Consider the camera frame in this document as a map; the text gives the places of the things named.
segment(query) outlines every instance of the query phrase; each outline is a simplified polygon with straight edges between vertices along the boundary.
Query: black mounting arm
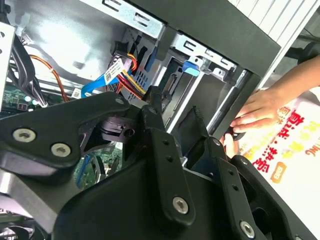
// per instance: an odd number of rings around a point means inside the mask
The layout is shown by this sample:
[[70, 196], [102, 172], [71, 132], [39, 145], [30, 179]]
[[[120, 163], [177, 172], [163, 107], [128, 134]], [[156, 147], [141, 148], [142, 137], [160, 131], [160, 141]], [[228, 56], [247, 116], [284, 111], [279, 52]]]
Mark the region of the black mounting arm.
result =
[[[183, 168], [159, 94], [141, 108], [107, 92], [0, 120], [0, 192], [53, 240], [316, 239], [248, 160], [228, 161], [194, 109], [179, 129]], [[70, 194], [81, 156], [110, 141], [124, 143], [123, 169]]]

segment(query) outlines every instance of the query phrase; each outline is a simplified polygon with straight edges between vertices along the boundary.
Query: blue plastic tab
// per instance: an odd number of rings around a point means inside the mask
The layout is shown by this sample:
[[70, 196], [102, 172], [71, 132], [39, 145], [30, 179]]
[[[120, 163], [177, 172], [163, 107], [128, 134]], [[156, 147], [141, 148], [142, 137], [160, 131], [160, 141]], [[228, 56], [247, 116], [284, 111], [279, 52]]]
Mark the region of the blue plastic tab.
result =
[[200, 74], [198, 66], [189, 61], [184, 62], [182, 66], [182, 71], [195, 77], [198, 77]]

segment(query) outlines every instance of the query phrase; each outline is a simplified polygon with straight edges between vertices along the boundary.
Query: screw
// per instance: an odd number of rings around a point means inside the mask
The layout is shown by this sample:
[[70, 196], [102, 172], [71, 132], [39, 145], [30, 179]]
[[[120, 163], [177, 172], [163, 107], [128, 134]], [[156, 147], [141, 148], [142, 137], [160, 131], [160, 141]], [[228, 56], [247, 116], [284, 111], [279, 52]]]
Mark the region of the screw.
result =
[[157, 114], [157, 111], [153, 107], [149, 107], [149, 111], [153, 114]]
[[181, 214], [187, 214], [189, 206], [187, 202], [179, 196], [176, 196], [172, 201], [173, 207]]
[[19, 128], [12, 134], [14, 140], [21, 143], [30, 143], [36, 139], [36, 133], [27, 128]]
[[253, 228], [250, 226], [249, 223], [246, 221], [241, 221], [240, 222], [240, 227], [242, 232], [249, 238], [249, 239], [254, 239], [255, 238], [255, 231]]
[[240, 157], [240, 161], [241, 161], [244, 165], [248, 165], [247, 160], [244, 159], [243, 157]]
[[54, 145], [52, 145], [51, 147], [51, 152], [53, 155], [57, 156], [57, 157], [67, 157], [70, 155], [71, 153], [71, 148], [64, 143], [56, 143]]
[[221, 143], [217, 140], [217, 139], [213, 139], [213, 142], [216, 144], [216, 145], [218, 145], [218, 146], [220, 146], [221, 145]]
[[116, 98], [115, 101], [118, 103], [118, 104], [125, 104], [125, 102], [120, 99], [120, 98]]

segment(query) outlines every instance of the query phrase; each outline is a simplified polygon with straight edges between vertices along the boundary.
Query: black plastic part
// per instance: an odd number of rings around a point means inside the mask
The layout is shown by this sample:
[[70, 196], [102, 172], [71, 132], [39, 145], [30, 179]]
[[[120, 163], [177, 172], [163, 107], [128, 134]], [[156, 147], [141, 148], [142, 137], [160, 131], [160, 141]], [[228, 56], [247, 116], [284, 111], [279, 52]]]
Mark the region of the black plastic part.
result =
[[295, 240], [296, 236], [299, 236], [303, 240], [316, 240], [315, 236], [245, 157], [236, 155], [230, 163], [241, 174], [243, 185], [247, 185], [247, 189], [254, 190], [254, 196], [249, 201], [251, 210], [254, 212], [261, 208], [267, 212], [270, 223], [277, 222], [271, 227], [272, 239]]
[[208, 130], [209, 134], [216, 139], [220, 139], [225, 134], [231, 122], [235, 119], [236, 115], [257, 88], [261, 80], [260, 77], [253, 74], [249, 74], [244, 78], [245, 79], [242, 80], [244, 85], [240, 87], [240, 89], [235, 89], [236, 93], [234, 94], [234, 97], [230, 97], [229, 101], [225, 103], [220, 117]]
[[226, 131], [226, 134], [231, 134], [234, 141], [239, 141], [240, 139], [242, 139], [245, 136], [246, 133], [245, 132], [241, 132], [241, 133], [234, 132], [234, 128], [232, 126], [230, 126], [228, 128], [228, 130]]
[[162, 94], [158, 86], [150, 86], [143, 96], [142, 101], [153, 106], [158, 113], [162, 113]]
[[147, 157], [78, 194], [60, 212], [52, 240], [236, 240], [221, 188], [188, 171], [184, 175], [196, 210], [194, 223], [184, 230], [174, 224], [159, 228], [149, 171]]
[[[65, 182], [84, 154], [95, 126], [111, 116], [124, 116], [129, 107], [129, 103], [116, 93], [106, 92], [4, 118], [0, 124], [0, 167], [39, 181]], [[33, 130], [35, 140], [16, 141], [13, 132], [18, 128]], [[55, 143], [67, 144], [71, 154], [63, 159], [54, 156], [51, 147]], [[103, 144], [94, 142], [94, 146], [100, 145]]]
[[[153, 192], [152, 210], [160, 229], [179, 234], [195, 221], [196, 211], [193, 199], [172, 135], [158, 129], [150, 129], [149, 135], [152, 155], [147, 162], [150, 191]], [[181, 214], [174, 208], [174, 197], [181, 197], [187, 202], [187, 214]]]
[[127, 0], [244, 69], [266, 74], [280, 46], [227, 0]]
[[188, 153], [199, 141], [209, 137], [204, 121], [197, 116], [196, 108], [193, 107], [178, 127], [182, 155], [188, 158]]
[[289, 50], [285, 53], [285, 57], [291, 58], [291, 59], [299, 59], [300, 56], [303, 54], [304, 49], [299, 47], [290, 47]]
[[290, 47], [285, 56], [291, 59], [297, 59], [297, 64], [315, 58], [320, 55], [320, 43], [310, 42], [305, 48]]
[[165, 28], [164, 33], [162, 34], [161, 39], [158, 42], [158, 51], [155, 55], [156, 59], [158, 59], [159, 61], [165, 60], [176, 34], [177, 30], [173, 29], [172, 27], [167, 26]]

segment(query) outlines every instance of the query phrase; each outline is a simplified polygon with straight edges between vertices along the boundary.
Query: orange wire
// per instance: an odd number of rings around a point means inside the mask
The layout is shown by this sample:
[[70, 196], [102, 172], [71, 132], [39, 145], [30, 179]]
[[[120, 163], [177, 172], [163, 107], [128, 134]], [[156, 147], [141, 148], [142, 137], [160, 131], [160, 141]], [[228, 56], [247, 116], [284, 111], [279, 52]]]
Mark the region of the orange wire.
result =
[[130, 93], [132, 93], [133, 95], [135, 95], [138, 99], [142, 99], [140, 96], [138, 96], [134, 91], [132, 91], [129, 87], [127, 87], [125, 84], [122, 84], [123, 87], [125, 87]]
[[46, 65], [46, 67], [47, 67], [48, 69], [50, 69], [50, 71], [52, 72], [52, 74], [54, 75], [54, 77], [55, 77], [55, 79], [56, 79], [56, 81], [57, 81], [57, 83], [58, 83], [58, 86], [59, 86], [59, 88], [60, 88], [61, 96], [62, 96], [63, 101], [68, 102], [68, 101], [69, 101], [68, 96], [67, 96], [67, 94], [65, 93], [64, 86], [63, 86], [63, 84], [62, 84], [62, 82], [61, 82], [61, 79], [60, 79], [58, 73], [56, 72], [56, 70], [54, 70], [53, 67], [52, 67], [47, 61], [43, 60], [41, 57], [38, 57], [38, 56], [36, 56], [36, 55], [32, 55], [32, 54], [31, 54], [31, 55], [30, 55], [30, 58], [38, 60], [39, 62], [41, 62], [41, 63], [43, 63], [44, 65]]
[[138, 63], [137, 63], [137, 59], [135, 58], [135, 56], [133, 56], [132, 54], [128, 53], [127, 54], [128, 57], [130, 57], [132, 59], [133, 62], [133, 66], [132, 66], [132, 71], [136, 70], [138, 67]]

